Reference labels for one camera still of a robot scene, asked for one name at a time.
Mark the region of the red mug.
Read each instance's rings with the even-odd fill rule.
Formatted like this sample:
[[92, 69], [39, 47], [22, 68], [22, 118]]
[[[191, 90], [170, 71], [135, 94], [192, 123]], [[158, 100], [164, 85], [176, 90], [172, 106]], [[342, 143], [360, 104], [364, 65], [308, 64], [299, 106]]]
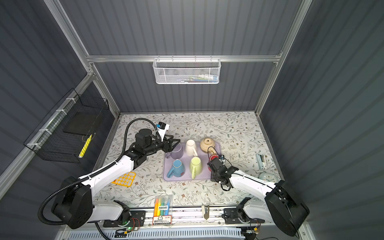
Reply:
[[219, 160], [220, 156], [218, 154], [213, 154], [209, 157], [209, 161], [212, 162], [213, 160]]

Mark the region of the light green mug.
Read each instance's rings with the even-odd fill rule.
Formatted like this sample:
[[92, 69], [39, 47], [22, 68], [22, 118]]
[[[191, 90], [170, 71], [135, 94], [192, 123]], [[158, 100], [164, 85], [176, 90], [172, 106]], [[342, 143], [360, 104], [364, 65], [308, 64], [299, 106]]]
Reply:
[[190, 161], [191, 178], [195, 179], [202, 172], [203, 166], [199, 157], [193, 157]]

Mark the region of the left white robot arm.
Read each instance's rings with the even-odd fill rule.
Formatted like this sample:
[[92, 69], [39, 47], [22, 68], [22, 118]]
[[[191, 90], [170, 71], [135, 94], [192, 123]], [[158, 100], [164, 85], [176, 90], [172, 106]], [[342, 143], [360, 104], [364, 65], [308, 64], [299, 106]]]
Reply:
[[97, 202], [95, 197], [98, 192], [120, 176], [138, 168], [148, 156], [158, 151], [172, 152], [179, 143], [179, 139], [167, 135], [165, 131], [153, 135], [150, 129], [141, 129], [135, 135], [135, 142], [119, 160], [85, 176], [82, 183], [73, 177], [64, 180], [62, 185], [69, 185], [69, 188], [56, 195], [51, 212], [71, 229], [91, 222], [117, 220], [129, 208], [119, 201]]

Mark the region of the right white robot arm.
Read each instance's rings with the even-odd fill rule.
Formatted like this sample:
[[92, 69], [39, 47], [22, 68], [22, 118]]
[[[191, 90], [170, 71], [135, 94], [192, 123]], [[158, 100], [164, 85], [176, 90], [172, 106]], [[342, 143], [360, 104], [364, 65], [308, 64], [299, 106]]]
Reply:
[[283, 233], [294, 237], [304, 223], [310, 210], [299, 195], [284, 180], [267, 182], [236, 167], [226, 167], [218, 157], [208, 162], [211, 180], [222, 187], [247, 192], [252, 197], [244, 198], [236, 207], [236, 218], [242, 223], [260, 219], [273, 222]]

